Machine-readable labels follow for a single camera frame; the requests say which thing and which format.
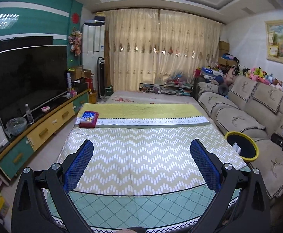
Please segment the yellow rimmed black trash bin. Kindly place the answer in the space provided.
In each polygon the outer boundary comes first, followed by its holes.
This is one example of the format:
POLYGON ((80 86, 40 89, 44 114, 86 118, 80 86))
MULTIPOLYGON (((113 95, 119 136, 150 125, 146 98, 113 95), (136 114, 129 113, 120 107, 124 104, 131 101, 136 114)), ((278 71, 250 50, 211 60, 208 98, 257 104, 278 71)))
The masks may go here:
POLYGON ((241 148, 240 157, 245 162, 253 162, 259 157, 259 149, 256 143, 247 135, 237 132, 230 131, 226 133, 225 140, 233 146, 234 143, 237 143, 241 148))

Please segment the blue white toothpaste tube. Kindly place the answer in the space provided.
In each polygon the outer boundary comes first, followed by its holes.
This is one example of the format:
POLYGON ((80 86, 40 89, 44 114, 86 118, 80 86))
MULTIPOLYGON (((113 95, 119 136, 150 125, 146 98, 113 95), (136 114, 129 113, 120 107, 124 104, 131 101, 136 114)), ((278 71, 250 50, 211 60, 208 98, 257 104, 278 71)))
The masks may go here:
POLYGON ((238 146, 238 144, 237 144, 237 143, 234 143, 232 147, 233 147, 233 149, 235 150, 235 152, 240 155, 240 153, 241 153, 241 148, 238 146))

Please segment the beige sofa with deer covers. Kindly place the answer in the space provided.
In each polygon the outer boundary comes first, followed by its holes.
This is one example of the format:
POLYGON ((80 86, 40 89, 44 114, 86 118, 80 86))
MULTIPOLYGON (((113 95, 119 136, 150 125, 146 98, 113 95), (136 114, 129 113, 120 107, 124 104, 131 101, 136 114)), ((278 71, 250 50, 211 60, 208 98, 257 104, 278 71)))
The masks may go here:
POLYGON ((270 199, 283 193, 283 151, 271 140, 283 137, 283 92, 266 84, 237 76, 226 97, 218 86, 199 82, 197 100, 223 134, 238 131, 259 149, 250 163, 261 171, 270 199))

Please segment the green yellow TV cabinet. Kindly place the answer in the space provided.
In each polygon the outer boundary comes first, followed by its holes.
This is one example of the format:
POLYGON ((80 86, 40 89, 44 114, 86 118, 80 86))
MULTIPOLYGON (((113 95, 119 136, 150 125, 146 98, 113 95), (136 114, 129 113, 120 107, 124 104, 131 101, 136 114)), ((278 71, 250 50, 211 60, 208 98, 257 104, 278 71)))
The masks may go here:
POLYGON ((84 90, 30 125, 0 153, 0 170, 8 180, 54 133, 74 117, 83 104, 89 103, 90 89, 84 90))

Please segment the pile of plush toys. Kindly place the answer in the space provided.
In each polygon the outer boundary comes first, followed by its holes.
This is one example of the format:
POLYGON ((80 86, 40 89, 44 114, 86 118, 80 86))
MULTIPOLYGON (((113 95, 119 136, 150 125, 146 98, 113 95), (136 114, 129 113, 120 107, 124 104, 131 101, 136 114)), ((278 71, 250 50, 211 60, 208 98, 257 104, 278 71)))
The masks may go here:
POLYGON ((238 67, 240 75, 245 76, 252 81, 260 82, 268 86, 272 86, 279 91, 283 91, 283 82, 276 79, 273 74, 263 71, 261 67, 246 68, 240 65, 238 65, 238 67))

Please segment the glass bowl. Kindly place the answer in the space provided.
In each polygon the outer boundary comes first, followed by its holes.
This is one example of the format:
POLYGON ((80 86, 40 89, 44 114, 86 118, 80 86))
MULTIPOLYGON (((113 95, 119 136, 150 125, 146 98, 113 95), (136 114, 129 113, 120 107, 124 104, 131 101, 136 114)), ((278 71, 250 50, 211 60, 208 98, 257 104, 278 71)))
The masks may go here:
POLYGON ((18 136, 27 128, 27 121, 23 117, 17 117, 7 122, 7 131, 13 136, 18 136))

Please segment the clear water bottle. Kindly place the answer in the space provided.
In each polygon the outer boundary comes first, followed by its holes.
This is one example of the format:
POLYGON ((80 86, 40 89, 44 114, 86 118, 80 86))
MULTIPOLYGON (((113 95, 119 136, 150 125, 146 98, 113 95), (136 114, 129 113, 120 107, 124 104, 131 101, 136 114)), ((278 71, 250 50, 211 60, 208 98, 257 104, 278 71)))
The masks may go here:
POLYGON ((28 104, 25 104, 25 111, 26 111, 26 114, 27 114, 27 118, 28 118, 29 124, 33 124, 34 123, 34 118, 33 118, 31 109, 30 109, 28 104))

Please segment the framed floral painting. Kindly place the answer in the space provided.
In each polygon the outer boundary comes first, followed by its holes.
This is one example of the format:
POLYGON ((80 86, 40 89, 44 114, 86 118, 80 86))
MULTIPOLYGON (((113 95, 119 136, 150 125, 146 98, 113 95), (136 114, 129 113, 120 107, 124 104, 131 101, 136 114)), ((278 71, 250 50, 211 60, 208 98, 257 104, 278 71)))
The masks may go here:
POLYGON ((283 20, 266 21, 267 60, 283 64, 283 20))

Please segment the red tissue tray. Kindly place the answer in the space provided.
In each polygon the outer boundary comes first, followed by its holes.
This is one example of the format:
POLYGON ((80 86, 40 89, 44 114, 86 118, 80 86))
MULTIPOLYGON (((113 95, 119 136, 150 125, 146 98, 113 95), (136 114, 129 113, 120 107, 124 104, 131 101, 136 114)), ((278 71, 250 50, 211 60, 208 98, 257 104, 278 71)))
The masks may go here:
POLYGON ((95 111, 85 111, 80 117, 80 128, 95 128, 99 113, 95 111))

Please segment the blue tissue pack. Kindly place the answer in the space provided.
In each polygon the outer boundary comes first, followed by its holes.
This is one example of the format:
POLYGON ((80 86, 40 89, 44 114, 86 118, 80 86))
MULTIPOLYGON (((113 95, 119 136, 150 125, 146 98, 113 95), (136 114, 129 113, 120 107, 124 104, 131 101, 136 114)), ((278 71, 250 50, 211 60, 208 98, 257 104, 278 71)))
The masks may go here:
POLYGON ((92 124, 95 121, 96 113, 92 111, 85 111, 80 117, 80 123, 92 124))

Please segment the low shelf with books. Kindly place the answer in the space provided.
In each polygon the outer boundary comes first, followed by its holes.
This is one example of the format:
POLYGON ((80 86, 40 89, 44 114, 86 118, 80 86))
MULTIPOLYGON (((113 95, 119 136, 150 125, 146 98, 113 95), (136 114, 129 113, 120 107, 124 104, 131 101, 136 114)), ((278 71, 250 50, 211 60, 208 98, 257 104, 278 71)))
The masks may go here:
POLYGON ((188 83, 187 79, 181 74, 169 77, 163 84, 139 84, 139 91, 143 93, 191 96, 193 89, 193 84, 188 83))

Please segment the large black television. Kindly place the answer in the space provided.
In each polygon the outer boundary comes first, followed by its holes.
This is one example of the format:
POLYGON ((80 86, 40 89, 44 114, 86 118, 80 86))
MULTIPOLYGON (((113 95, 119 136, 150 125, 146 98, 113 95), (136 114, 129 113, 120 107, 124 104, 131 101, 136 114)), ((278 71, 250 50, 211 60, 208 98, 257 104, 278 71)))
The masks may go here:
POLYGON ((63 94, 67 84, 67 47, 32 46, 0 52, 0 119, 13 118, 63 94))

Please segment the floral pink floor mat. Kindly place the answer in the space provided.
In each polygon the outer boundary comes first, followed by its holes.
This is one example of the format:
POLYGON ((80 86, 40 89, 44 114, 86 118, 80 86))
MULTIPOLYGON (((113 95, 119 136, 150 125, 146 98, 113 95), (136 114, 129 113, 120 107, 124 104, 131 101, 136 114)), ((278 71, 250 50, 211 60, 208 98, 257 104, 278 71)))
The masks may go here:
POLYGON ((116 91, 106 101, 108 104, 190 104, 198 102, 190 96, 116 91))

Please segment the beige patterned curtain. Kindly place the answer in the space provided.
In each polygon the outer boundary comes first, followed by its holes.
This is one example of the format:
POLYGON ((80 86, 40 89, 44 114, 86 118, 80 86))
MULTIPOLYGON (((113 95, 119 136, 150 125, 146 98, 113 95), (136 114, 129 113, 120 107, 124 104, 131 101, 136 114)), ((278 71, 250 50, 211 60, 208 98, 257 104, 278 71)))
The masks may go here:
POLYGON ((159 9, 110 10, 106 15, 110 82, 115 91, 138 91, 217 61, 222 23, 159 9))

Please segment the artificial flower bunch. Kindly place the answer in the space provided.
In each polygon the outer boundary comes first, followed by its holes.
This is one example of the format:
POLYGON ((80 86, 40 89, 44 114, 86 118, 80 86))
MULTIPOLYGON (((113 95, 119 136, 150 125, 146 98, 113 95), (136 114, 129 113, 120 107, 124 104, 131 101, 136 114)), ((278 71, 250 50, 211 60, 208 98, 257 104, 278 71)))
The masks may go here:
POLYGON ((79 56, 81 54, 82 33, 74 27, 72 33, 68 36, 68 42, 70 51, 75 56, 79 56))

